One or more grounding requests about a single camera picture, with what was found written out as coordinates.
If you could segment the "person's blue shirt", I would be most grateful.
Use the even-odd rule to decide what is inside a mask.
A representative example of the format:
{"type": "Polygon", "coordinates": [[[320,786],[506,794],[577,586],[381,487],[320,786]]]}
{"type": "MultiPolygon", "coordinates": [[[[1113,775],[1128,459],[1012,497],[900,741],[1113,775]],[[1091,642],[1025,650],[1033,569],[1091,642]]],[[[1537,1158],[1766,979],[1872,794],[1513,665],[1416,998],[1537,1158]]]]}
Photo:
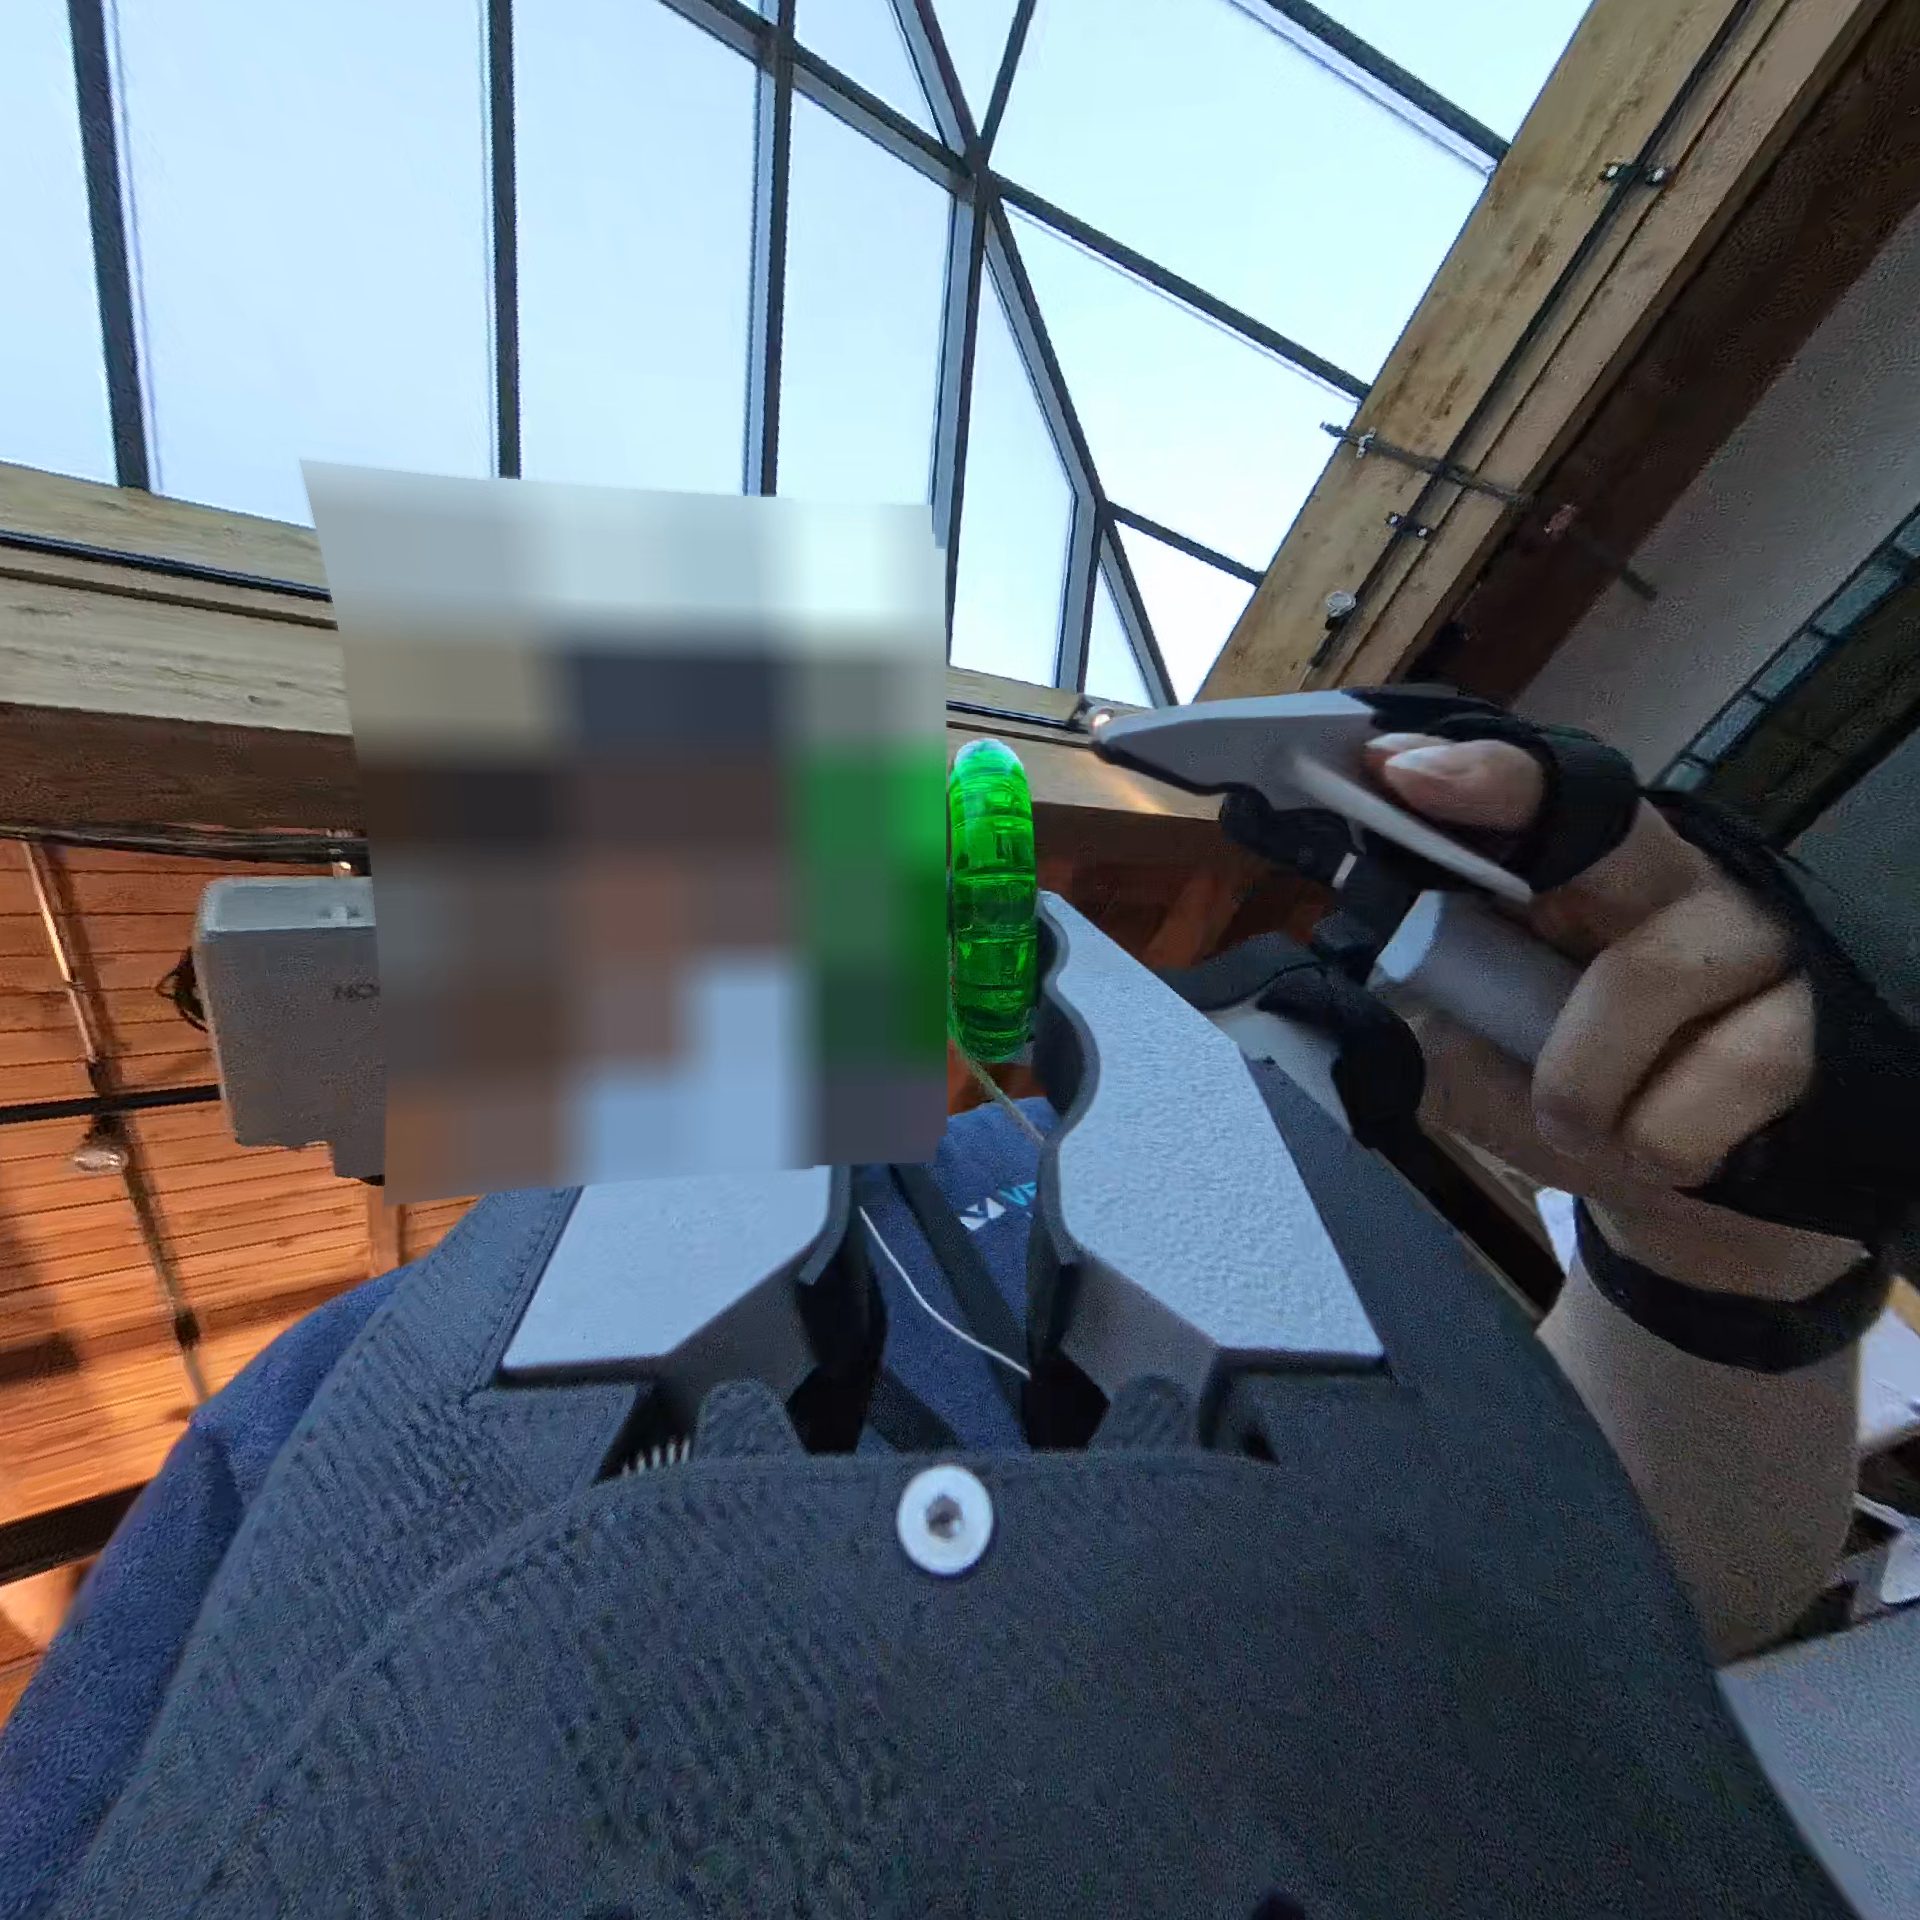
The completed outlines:
{"type": "MultiPolygon", "coordinates": [[[[882,1383],[859,1455],[1022,1449],[1018,1358],[1045,1098],[952,1116],[930,1164],[859,1166],[853,1200],[884,1306],[882,1383]]],[[[85,1576],[4,1728],[4,1916],[68,1916],[103,1824],[137,1781],[206,1604],[238,1617],[197,1673],[186,1813],[219,1811],[283,1724],[446,1573],[621,1470],[613,1389],[482,1390],[478,1342],[526,1278],[556,1198],[481,1202],[412,1267],[307,1314],[188,1420],[85,1576]]]]}

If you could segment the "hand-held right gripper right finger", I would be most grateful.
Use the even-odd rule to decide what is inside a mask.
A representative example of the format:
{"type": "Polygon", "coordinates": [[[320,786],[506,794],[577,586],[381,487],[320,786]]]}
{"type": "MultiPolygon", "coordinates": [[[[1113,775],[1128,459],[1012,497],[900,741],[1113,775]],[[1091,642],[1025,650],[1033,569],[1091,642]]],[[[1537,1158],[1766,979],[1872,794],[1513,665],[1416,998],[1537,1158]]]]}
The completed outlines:
{"type": "Polygon", "coordinates": [[[1060,894],[1037,900],[1038,1160],[1026,1419],[1165,1381],[1210,1422],[1243,1379],[1375,1376],[1360,1292],[1236,1038],[1060,894]]]}

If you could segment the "white ceiling-mounted box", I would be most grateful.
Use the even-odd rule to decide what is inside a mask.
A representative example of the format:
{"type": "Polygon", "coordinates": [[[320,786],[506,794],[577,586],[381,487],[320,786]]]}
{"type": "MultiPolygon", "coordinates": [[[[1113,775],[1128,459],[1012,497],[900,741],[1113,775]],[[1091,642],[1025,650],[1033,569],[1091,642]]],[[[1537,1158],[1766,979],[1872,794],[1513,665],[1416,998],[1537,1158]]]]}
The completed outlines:
{"type": "Polygon", "coordinates": [[[195,973],[240,1146],[324,1146],[384,1184],[386,1085],[372,880],[224,876],[203,894],[195,973]]]}

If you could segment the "person's left forearm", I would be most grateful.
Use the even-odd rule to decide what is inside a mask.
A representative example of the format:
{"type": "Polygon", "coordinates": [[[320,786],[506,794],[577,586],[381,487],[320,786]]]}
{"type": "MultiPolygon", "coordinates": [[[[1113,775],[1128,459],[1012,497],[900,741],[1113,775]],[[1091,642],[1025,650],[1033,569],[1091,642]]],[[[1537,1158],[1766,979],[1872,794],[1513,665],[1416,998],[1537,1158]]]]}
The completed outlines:
{"type": "Polygon", "coordinates": [[[1774,1375],[1689,1357],[1581,1263],[1540,1338],[1631,1477],[1717,1666],[1782,1644],[1851,1535],[1858,1347],[1774,1375]]]}

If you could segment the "green transparent yoyo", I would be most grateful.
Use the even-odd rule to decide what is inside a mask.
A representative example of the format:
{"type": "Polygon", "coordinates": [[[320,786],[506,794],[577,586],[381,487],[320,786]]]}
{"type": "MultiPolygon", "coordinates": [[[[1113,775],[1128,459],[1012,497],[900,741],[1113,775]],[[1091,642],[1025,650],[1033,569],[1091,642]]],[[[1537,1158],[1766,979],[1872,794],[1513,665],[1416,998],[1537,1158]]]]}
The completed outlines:
{"type": "Polygon", "coordinates": [[[1040,866],[1018,754],[992,736],[949,770],[949,1027],[981,1064],[1016,1060],[1040,1000],[1040,866]]]}

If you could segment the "skylight window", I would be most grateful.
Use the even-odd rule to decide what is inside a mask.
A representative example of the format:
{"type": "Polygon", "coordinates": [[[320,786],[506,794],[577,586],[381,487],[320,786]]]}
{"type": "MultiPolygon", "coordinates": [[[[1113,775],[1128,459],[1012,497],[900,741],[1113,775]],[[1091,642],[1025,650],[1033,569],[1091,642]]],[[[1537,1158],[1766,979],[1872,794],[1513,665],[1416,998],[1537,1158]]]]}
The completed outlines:
{"type": "Polygon", "coordinates": [[[1587,13],[4,4],[4,460],[923,507],[954,667],[1184,702],[1587,13]]]}

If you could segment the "dark framed wall window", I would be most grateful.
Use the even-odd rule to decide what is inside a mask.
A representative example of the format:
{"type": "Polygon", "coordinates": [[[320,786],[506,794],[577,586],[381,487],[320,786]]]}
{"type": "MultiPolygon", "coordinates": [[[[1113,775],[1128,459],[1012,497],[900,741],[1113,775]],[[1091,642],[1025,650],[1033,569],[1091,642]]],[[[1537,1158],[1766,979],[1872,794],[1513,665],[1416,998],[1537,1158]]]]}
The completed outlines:
{"type": "Polygon", "coordinates": [[[1918,512],[1911,511],[1652,781],[1786,848],[1914,732],[1918,512]]]}

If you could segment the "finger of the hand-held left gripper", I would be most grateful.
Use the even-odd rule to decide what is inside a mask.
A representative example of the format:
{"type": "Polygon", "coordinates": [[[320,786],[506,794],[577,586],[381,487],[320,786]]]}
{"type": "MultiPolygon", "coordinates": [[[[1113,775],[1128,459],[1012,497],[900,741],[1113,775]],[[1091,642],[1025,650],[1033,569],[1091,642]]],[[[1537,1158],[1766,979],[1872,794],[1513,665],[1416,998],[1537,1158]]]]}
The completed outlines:
{"type": "Polygon", "coordinates": [[[1409,812],[1369,773],[1389,735],[1481,731],[1500,712],[1443,689],[1343,689],[1203,701],[1093,723],[1096,756],[1191,796],[1249,852],[1343,893],[1367,863],[1421,891],[1524,905],[1528,882],[1478,847],[1409,812]]]}

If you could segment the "person's left hand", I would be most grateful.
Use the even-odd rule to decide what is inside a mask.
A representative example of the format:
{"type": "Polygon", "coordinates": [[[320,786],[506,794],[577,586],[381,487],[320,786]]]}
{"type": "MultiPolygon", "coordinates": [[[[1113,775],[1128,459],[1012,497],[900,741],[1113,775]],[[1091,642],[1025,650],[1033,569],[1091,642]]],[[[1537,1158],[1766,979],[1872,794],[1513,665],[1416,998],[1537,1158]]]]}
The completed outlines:
{"type": "Polygon", "coordinates": [[[1524,1066],[1410,1013],[1421,1123],[1587,1207],[1608,1256],[1669,1282],[1797,1303],[1890,1267],[1904,1198],[1869,1198],[1813,1125],[1751,1145],[1815,1092],[1816,1000],[1786,902],[1743,889],[1595,736],[1459,715],[1363,751],[1380,794],[1511,865],[1527,932],[1581,973],[1524,1066]],[[1788,1154],[1813,1146],[1813,1164],[1788,1154]]]}

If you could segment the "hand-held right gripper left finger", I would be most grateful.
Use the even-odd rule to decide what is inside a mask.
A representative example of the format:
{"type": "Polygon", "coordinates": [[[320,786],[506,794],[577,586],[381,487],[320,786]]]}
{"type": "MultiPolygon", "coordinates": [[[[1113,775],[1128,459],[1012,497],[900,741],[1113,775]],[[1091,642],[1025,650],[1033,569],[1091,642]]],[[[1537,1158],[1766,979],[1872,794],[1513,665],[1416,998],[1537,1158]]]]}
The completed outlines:
{"type": "Polygon", "coordinates": [[[498,1358],[504,1384],[805,1384],[859,1366],[842,1166],[577,1192],[498,1358]]]}

